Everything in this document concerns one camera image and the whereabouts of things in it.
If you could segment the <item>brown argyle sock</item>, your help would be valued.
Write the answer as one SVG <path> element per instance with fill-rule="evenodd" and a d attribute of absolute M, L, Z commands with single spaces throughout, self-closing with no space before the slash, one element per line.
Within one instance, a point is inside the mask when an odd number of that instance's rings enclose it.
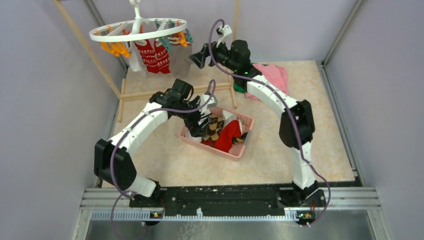
<path fill-rule="evenodd" d="M 225 120 L 218 115 L 212 114 L 210 124 L 206 129 L 205 136 L 202 137 L 204 142 L 216 142 L 224 128 Z"/>

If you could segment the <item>red patterned sock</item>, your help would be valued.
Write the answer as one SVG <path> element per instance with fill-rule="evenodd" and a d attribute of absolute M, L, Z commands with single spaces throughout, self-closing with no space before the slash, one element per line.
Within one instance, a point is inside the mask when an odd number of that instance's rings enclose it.
<path fill-rule="evenodd" d="M 142 62 L 146 66 L 146 70 L 150 73 L 157 74 L 160 72 L 158 67 L 156 52 L 149 40 L 138 40 L 134 42 Z"/>
<path fill-rule="evenodd" d="M 169 52 L 158 38 L 154 40 L 154 51 L 156 57 L 156 66 L 159 72 L 162 74 L 170 74 Z"/>

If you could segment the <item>grey sock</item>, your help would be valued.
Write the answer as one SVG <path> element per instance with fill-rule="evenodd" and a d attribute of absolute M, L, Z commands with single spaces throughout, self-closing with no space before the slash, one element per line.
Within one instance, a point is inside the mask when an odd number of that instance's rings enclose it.
<path fill-rule="evenodd" d="M 170 73 L 177 79 L 186 78 L 191 69 L 192 61 L 190 55 L 193 53 L 192 45 L 187 46 L 181 44 L 174 45 L 170 54 Z"/>

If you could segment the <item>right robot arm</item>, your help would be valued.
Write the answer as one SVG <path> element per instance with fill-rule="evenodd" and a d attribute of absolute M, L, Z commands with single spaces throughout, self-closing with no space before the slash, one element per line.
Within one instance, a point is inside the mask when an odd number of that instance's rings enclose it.
<path fill-rule="evenodd" d="M 206 59 L 209 66 L 217 67 L 232 76 L 234 82 L 246 93 L 252 94 L 279 117 L 279 138 L 290 149 L 293 162 L 292 199 L 299 206 L 324 207 L 331 196 L 319 189 L 317 178 L 325 178 L 317 172 L 310 160 L 313 134 L 316 130 L 311 103 L 296 100 L 274 86 L 264 71 L 251 61 L 251 51 L 245 40 L 235 40 L 227 47 L 216 41 L 206 43 L 190 60 L 202 69 Z"/>

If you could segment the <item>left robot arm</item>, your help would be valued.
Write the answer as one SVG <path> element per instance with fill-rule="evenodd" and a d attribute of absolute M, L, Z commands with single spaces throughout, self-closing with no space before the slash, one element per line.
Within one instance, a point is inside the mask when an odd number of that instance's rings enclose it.
<path fill-rule="evenodd" d="M 209 109 L 217 103 L 217 84 L 209 82 L 204 94 L 193 100 L 194 87 L 176 79 L 171 88 L 154 93 L 140 114 L 124 129 L 94 146 L 94 174 L 114 185 L 122 197 L 141 199 L 147 206 L 160 202 L 161 187 L 157 181 L 139 174 L 132 160 L 147 137 L 161 124 L 176 116 L 184 121 L 189 135 L 202 139 L 211 123 Z"/>

